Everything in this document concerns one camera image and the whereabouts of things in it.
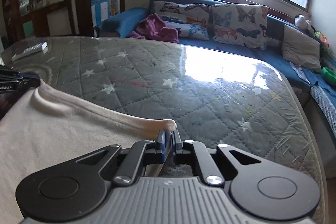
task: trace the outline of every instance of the gray ribbed plate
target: gray ribbed plate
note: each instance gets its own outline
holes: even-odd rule
[[[71,224],[262,224],[241,212],[221,188],[196,177],[140,177],[131,187],[116,188],[94,213]],[[297,224],[314,224],[308,218]],[[26,219],[22,224],[40,224]]]

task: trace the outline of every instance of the blanket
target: blanket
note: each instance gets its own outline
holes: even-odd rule
[[[166,23],[157,14],[149,15],[141,21],[136,28],[136,32],[131,32],[130,37],[172,43],[179,42],[177,29],[166,27]]]

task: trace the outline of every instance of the stuffed toy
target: stuffed toy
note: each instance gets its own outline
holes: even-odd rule
[[[310,20],[306,20],[303,15],[298,15],[295,17],[295,26],[301,29],[304,32],[314,35],[315,28],[311,25]]]

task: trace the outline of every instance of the pillow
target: pillow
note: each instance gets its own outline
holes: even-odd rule
[[[266,6],[243,4],[215,4],[213,9],[214,40],[266,49]]]
[[[321,73],[320,43],[288,25],[285,25],[282,57],[295,65]]]
[[[169,28],[177,29],[179,37],[190,37],[201,40],[209,40],[207,29],[196,24],[180,24],[175,22],[166,22]]]
[[[205,4],[176,4],[167,1],[154,1],[152,14],[158,14],[163,21],[196,24],[207,28],[210,10],[211,6]]]

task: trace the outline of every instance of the circular cap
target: circular cap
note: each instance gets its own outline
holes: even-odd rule
[[[118,183],[118,184],[127,184],[131,181],[131,178],[129,178],[128,176],[116,176],[114,178],[114,182]]]
[[[205,181],[209,184],[217,185],[223,182],[223,179],[219,176],[208,176]]]
[[[63,199],[77,192],[78,183],[72,178],[56,177],[43,181],[39,190],[47,198]]]
[[[287,178],[268,177],[258,182],[258,190],[268,198],[285,199],[296,193],[297,186]]]

